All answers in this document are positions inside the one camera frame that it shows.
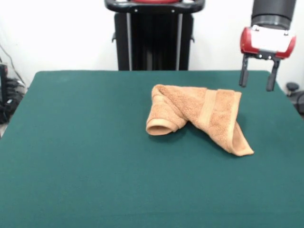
table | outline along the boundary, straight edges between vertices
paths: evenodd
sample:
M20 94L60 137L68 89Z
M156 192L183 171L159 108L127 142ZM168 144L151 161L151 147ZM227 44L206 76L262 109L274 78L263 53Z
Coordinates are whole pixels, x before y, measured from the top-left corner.
M304 123L268 72L39 72L0 141L2 228L301 228ZM155 84L241 91L252 156L149 136Z

black robot arm segment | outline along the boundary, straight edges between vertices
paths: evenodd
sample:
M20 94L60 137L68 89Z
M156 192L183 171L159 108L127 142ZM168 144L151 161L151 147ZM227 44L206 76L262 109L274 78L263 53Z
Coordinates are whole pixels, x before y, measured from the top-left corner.
M296 0L255 0L251 26L259 25L274 29L290 29Z
M239 85L245 87L248 80L248 59L264 59L274 62L268 78L267 91L273 91L276 74L282 59L288 58L295 47L295 34L290 31L296 0L255 0L251 15L251 27L243 30L240 42L243 64Z

crumpled towel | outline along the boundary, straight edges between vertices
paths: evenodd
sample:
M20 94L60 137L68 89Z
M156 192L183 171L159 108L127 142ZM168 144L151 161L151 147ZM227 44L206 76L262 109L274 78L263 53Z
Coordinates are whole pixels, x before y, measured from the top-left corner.
M165 135L190 121L225 151L237 156L253 154L236 121L240 99L241 93L233 90L156 85L146 131Z

cable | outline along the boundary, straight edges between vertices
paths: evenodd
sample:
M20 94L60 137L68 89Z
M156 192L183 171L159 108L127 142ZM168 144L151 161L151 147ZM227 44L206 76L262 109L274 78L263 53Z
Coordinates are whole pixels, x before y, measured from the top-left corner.
M297 109L298 113L300 113L300 104L299 104L299 102L300 102L300 99L301 99L302 96L304 96L304 92L302 92L302 93L298 96L298 98L297 98L297 100L296 100L296 109Z
M15 71L16 75L18 76L18 78L20 79L20 81L25 85L25 82L23 81L23 79L21 78L20 74L17 72L17 70L15 69L14 63L13 63L13 59L11 58L11 56L6 52L6 50L3 48L3 46L0 43L0 48L2 49L2 51L9 57L10 59L10 64L11 67L13 68L13 70Z

towel fold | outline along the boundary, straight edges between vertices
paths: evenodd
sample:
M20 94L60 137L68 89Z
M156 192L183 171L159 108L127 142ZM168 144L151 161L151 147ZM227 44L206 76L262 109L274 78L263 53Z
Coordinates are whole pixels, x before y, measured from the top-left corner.
M240 99L241 93L233 90L156 85L146 131L169 134L190 121L225 151L237 156L253 154L236 121Z

